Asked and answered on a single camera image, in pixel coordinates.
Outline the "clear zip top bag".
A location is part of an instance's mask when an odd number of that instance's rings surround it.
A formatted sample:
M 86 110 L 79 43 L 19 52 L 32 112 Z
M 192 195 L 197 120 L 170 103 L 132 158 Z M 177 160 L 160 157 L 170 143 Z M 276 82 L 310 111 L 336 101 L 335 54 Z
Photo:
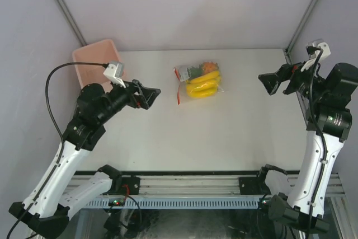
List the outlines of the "clear zip top bag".
M 224 91 L 219 64 L 201 61 L 192 65 L 178 65 L 173 69 L 179 85 L 177 104 L 204 99 Z

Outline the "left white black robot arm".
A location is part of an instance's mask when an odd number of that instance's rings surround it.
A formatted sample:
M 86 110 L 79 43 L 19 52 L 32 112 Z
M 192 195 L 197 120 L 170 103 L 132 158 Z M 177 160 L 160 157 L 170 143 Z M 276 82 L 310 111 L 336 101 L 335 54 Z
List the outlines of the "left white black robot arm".
M 110 165 L 100 167 L 94 176 L 65 193 L 78 166 L 94 150 L 104 135 L 105 123 L 124 107 L 148 110 L 161 93 L 144 87 L 138 80 L 115 85 L 105 92 L 98 83 L 82 88 L 73 119 L 62 135 L 59 149 L 32 193 L 14 202 L 9 213 L 44 238 L 58 238 L 72 217 L 97 196 L 122 189 L 122 173 Z

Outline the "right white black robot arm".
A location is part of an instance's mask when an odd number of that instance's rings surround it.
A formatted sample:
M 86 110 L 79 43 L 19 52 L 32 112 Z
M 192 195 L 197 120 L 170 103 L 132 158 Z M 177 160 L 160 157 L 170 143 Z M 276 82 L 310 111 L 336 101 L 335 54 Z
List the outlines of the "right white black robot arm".
M 283 91 L 300 92 L 309 101 L 306 112 L 307 142 L 302 166 L 294 187 L 288 184 L 285 170 L 266 165 L 257 179 L 258 190 L 272 197 L 259 203 L 259 210 L 272 221 L 312 234 L 326 233 L 324 198 L 334 162 L 352 127 L 346 107 L 357 88 L 357 67 L 338 63 L 327 78 L 315 70 L 302 71 L 302 65 L 284 64 L 277 72 L 258 76 L 266 91 L 273 95 L 281 82 L 289 81 Z

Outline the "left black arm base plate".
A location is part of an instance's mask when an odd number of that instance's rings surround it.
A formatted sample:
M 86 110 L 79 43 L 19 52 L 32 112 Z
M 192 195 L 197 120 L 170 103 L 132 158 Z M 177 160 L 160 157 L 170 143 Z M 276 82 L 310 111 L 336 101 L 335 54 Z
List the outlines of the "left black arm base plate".
M 136 176 L 126 176 L 122 178 L 120 194 L 138 195 L 140 190 L 140 178 Z

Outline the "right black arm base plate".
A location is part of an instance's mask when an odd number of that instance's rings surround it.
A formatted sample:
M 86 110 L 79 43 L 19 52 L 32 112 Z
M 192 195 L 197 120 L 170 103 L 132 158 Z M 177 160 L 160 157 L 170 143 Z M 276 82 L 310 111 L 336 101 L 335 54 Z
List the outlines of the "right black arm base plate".
M 263 181 L 258 177 L 239 177 L 238 182 L 241 195 L 265 194 Z

